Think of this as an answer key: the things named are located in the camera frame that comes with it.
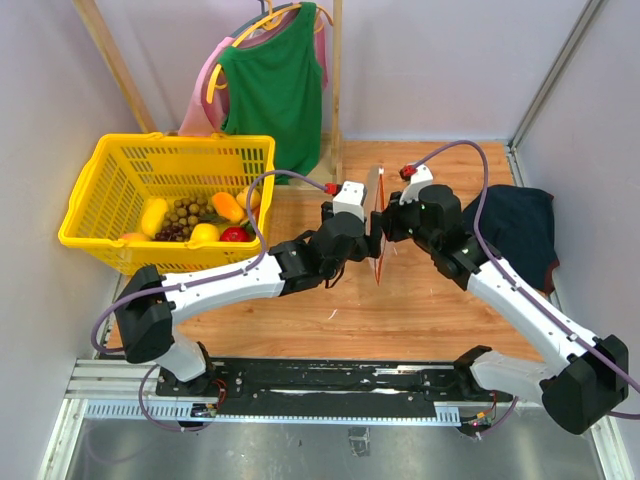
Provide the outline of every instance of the pink shirt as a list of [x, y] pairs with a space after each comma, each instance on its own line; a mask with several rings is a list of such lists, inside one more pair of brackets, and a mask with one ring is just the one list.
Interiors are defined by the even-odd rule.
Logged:
[[[284, 30], [293, 21], [297, 14], [298, 10], [285, 13], [282, 22], [280, 22], [280, 25], [276, 28], [265, 31], [260, 35], [247, 38], [238, 48], [247, 49], [266, 42]], [[316, 59], [323, 70], [322, 88], [326, 88], [329, 83], [325, 50], [325, 30], [326, 27], [322, 28], [315, 34], [314, 39]], [[178, 130], [178, 135], [208, 137], [215, 132], [221, 131], [222, 123], [229, 113], [230, 102], [228, 89], [216, 88], [213, 94], [212, 104], [208, 104], [206, 101], [207, 89], [209, 87], [209, 81], [211, 80], [211, 74], [218, 63], [218, 58], [222, 55], [222, 52], [227, 49], [227, 47], [233, 44], [234, 41], [235, 38], [225, 37], [204, 63], [200, 73], [198, 74], [196, 85], [193, 89], [193, 93], [191, 94], [191, 100], [189, 101], [189, 107], [187, 108], [187, 113], [182, 121], [182, 125]], [[220, 75], [218, 75], [218, 85], [224, 85], [226, 81], [224, 72], [221, 72]]]

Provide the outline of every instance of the black fabric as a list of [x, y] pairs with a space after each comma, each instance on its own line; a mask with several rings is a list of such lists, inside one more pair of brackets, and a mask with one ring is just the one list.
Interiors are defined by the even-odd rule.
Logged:
[[[478, 196], [463, 211], [465, 228], [473, 232]], [[537, 188], [494, 185], [480, 217], [480, 233], [533, 288], [553, 291], [551, 271], [558, 266], [553, 248], [553, 195]]]

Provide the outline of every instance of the green tank top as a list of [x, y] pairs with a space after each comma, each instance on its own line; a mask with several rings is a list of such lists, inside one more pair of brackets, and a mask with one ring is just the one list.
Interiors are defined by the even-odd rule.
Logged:
[[223, 131], [272, 136], [276, 168], [306, 175], [320, 157], [322, 67], [314, 49], [316, 4], [303, 2], [299, 10], [275, 37], [248, 49], [229, 47], [218, 63], [230, 96]]

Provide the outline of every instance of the yellow fruit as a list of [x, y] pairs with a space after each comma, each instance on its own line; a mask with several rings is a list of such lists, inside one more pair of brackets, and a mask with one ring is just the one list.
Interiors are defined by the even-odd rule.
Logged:
[[226, 218], [232, 223], [238, 223], [244, 217], [244, 209], [228, 192], [218, 192], [211, 197], [213, 208], [216, 209], [218, 215]]
[[142, 233], [154, 238], [156, 233], [162, 228], [164, 215], [169, 211], [169, 204], [164, 198], [156, 198], [149, 203], [149, 206], [142, 215], [140, 228]]
[[210, 223], [196, 225], [191, 233], [191, 243], [217, 242], [220, 239], [220, 231]]
[[144, 233], [124, 233], [120, 235], [120, 240], [127, 242], [150, 242], [151, 238]]
[[[244, 209], [247, 208], [247, 195], [249, 194], [249, 187], [244, 187], [238, 195], [236, 195], [236, 200], [240, 204], [240, 206]], [[251, 210], [260, 205], [260, 192], [258, 190], [254, 190], [251, 193]]]

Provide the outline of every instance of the red connector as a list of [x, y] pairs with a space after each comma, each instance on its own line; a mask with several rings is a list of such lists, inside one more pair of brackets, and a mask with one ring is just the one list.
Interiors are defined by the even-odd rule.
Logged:
[[325, 183], [324, 186], [327, 187], [326, 193], [334, 197], [342, 190], [342, 185], [338, 185], [337, 183]]
[[417, 171], [418, 170], [413, 165], [405, 165], [400, 169], [400, 178], [406, 182], [411, 179], [411, 176]]

